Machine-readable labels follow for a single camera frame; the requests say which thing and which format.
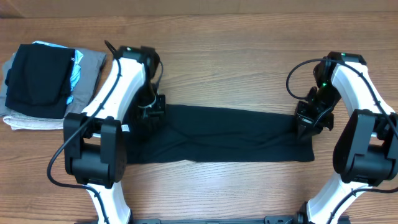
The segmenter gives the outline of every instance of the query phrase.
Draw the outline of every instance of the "wooden table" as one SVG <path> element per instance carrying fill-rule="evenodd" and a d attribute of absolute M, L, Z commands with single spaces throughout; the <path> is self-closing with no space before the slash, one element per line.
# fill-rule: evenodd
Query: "wooden table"
<path fill-rule="evenodd" d="M 288 72 L 334 50 L 362 54 L 377 90 L 398 109 L 398 14 L 392 12 L 0 19 L 0 62 L 35 40 L 108 52 L 104 39 L 155 47 L 165 65 L 160 90 L 171 104 L 293 114 L 297 100 L 285 90 Z M 314 66 L 292 77 L 297 95 L 315 85 Z M 108 60 L 102 82 L 109 71 Z M 313 139 L 314 162 L 133 165 L 123 177 L 127 204 L 136 218 L 164 220 L 293 214 L 333 172 L 332 152 L 348 120 L 341 101 L 334 114 L 334 130 Z M 47 164 L 62 142 L 61 131 L 11 131 L 0 121 L 0 223 L 96 218 L 85 191 L 47 180 Z M 63 155 L 53 175 L 74 183 L 62 161 Z M 396 223 L 397 200 L 398 194 L 368 193 L 346 213 L 353 223 Z"/>

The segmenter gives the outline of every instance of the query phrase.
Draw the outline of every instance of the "wrinkled black cloth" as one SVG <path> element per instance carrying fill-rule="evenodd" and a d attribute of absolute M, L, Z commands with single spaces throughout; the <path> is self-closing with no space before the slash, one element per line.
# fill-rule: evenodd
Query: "wrinkled black cloth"
<path fill-rule="evenodd" d="M 294 117 L 284 114 L 168 105 L 166 122 L 149 140 L 133 135 L 124 132 L 129 164 L 314 160 L 312 140 L 298 140 Z"/>
<path fill-rule="evenodd" d="M 21 44 L 7 73 L 6 106 L 37 118 L 63 118 L 75 49 Z"/>

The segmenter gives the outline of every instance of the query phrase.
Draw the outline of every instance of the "blue fabric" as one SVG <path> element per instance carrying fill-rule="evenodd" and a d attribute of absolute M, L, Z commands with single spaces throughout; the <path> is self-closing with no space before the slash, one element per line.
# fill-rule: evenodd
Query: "blue fabric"
<path fill-rule="evenodd" d="M 33 42 L 33 44 L 44 44 L 47 45 L 49 47 L 60 47 L 60 48 L 67 48 L 58 44 L 51 44 L 51 43 L 47 43 L 44 41 L 40 41 L 40 40 L 36 40 L 35 42 Z M 72 69 L 72 74 L 70 75 L 70 91 L 72 92 L 73 89 L 75 88 L 76 84 L 79 82 L 80 80 L 80 70 L 81 67 L 79 65 L 80 60 L 83 58 L 83 54 L 78 51 L 75 50 L 75 58 L 74 58 L 74 64 L 73 64 L 73 69 Z M 69 105 L 71 102 L 73 101 L 73 96 L 70 95 L 67 99 L 67 105 Z"/>

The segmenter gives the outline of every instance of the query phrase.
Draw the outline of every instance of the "folded clothes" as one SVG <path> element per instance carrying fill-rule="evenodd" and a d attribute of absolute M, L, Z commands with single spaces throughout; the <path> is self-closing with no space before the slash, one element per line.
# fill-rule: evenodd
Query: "folded clothes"
<path fill-rule="evenodd" d="M 40 41 L 40 40 L 36 40 L 35 42 L 33 42 L 33 44 L 44 44 L 49 47 L 66 48 L 62 45 L 47 43 L 47 42 Z M 73 63 L 73 68 L 72 68 L 72 74 L 70 75 L 70 91 L 73 91 L 76 84 L 79 82 L 80 69 L 81 69 L 79 63 L 80 63 L 80 60 L 83 58 L 83 56 L 84 55 L 79 50 L 75 50 L 75 56 L 73 58 L 74 63 Z M 67 104 L 69 105 L 72 101 L 73 101 L 73 95 L 70 95 L 67 99 Z"/>
<path fill-rule="evenodd" d="M 6 106 L 28 116 L 63 118 L 75 49 L 21 44 L 7 73 Z"/>
<path fill-rule="evenodd" d="M 81 59 L 81 77 L 72 92 L 74 100 L 67 106 L 65 115 L 69 112 L 81 113 L 84 107 L 92 100 L 93 94 L 98 86 L 101 76 L 101 68 L 104 65 L 106 54 L 88 49 L 77 49 L 84 57 Z M 5 75 L 11 68 L 15 54 L 7 61 L 2 72 Z M 7 85 L 4 79 L 0 91 L 0 116 L 4 117 L 4 122 L 15 129 L 62 129 L 63 119 L 35 118 L 13 111 L 5 107 Z"/>

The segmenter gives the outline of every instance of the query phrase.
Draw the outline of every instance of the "gray folded shirt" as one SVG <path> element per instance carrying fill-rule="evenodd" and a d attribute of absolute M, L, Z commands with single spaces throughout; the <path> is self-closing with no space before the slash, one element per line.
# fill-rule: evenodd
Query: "gray folded shirt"
<path fill-rule="evenodd" d="M 83 109 L 93 98 L 98 82 L 101 76 L 101 67 L 105 63 L 106 54 L 103 52 L 96 52 L 88 49 L 77 49 L 84 56 L 79 65 L 81 66 L 81 76 L 79 82 L 76 84 L 72 92 L 73 101 L 67 106 L 65 115 L 69 112 L 81 113 Z M 18 119 L 35 120 L 35 121 L 62 121 L 62 119 L 46 119 L 46 118 L 33 118 L 24 114 L 13 111 L 5 106 L 7 97 L 7 85 L 5 79 L 8 70 L 12 67 L 15 54 L 2 66 L 3 81 L 0 91 L 0 116 L 11 115 Z"/>

